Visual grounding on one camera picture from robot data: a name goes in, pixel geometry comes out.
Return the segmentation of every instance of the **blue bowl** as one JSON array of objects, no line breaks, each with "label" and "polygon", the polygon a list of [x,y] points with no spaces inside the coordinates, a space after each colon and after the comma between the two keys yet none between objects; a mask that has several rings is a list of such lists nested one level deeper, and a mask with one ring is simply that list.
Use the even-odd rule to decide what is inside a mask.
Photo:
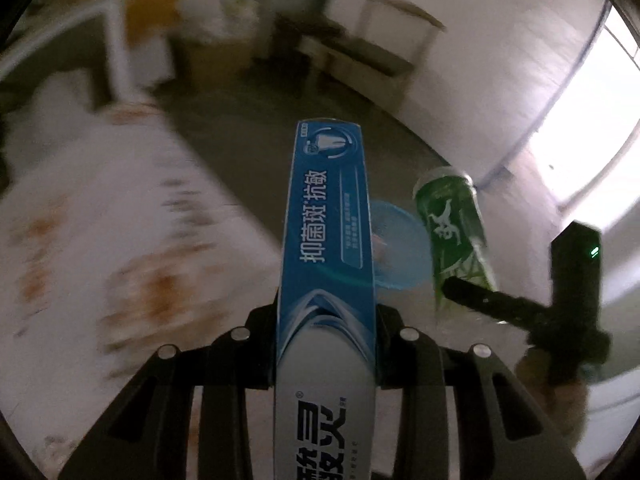
[{"label": "blue bowl", "polygon": [[422,222],[389,202],[372,200],[376,286],[403,290],[431,279],[431,241]]}]

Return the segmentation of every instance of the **cardboard box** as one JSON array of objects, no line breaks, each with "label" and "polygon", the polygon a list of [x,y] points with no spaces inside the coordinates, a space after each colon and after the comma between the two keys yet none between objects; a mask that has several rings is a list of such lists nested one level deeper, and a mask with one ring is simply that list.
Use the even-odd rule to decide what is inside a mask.
[{"label": "cardboard box", "polygon": [[182,38],[174,40],[178,77],[197,92],[228,85],[252,63],[253,42],[220,40],[204,44]]}]

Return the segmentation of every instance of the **chair leg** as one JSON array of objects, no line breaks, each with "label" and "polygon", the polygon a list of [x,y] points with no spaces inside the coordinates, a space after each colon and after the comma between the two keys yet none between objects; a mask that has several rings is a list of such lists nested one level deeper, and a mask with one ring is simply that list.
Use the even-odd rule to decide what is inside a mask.
[{"label": "chair leg", "polygon": [[316,90],[318,89],[318,79],[320,78],[320,73],[322,69],[317,66],[315,63],[311,63],[311,67],[309,69],[309,74],[306,76],[305,80],[305,96],[311,97],[316,94]]},{"label": "chair leg", "polygon": [[404,94],[407,88],[407,80],[390,80],[388,93],[380,104],[371,104],[369,113],[367,114],[366,124],[369,128],[377,128],[384,124],[387,115],[394,117],[400,110]]}]

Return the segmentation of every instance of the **toothpaste tube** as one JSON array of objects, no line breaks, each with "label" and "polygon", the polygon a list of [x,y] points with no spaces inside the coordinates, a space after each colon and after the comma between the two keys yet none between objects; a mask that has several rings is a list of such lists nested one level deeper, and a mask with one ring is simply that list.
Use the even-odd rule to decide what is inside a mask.
[{"label": "toothpaste tube", "polygon": [[360,127],[302,121],[278,302],[276,480],[369,480],[375,323]]}]

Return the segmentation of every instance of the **wooden chair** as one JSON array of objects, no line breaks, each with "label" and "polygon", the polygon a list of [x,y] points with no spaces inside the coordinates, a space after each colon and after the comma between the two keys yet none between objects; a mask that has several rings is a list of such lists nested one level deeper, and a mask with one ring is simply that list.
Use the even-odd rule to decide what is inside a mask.
[{"label": "wooden chair", "polygon": [[[409,56],[401,57],[366,39],[376,6],[398,10],[425,23],[426,33]],[[438,33],[444,30],[446,27],[439,20],[406,0],[366,0],[353,36],[325,40],[305,38],[302,42],[300,50],[312,59],[305,92],[315,92],[320,73],[330,72],[336,60],[346,60],[373,69],[386,78],[388,88],[382,92],[383,97],[372,100],[374,104],[393,115],[402,104],[413,74],[421,65]]]}]

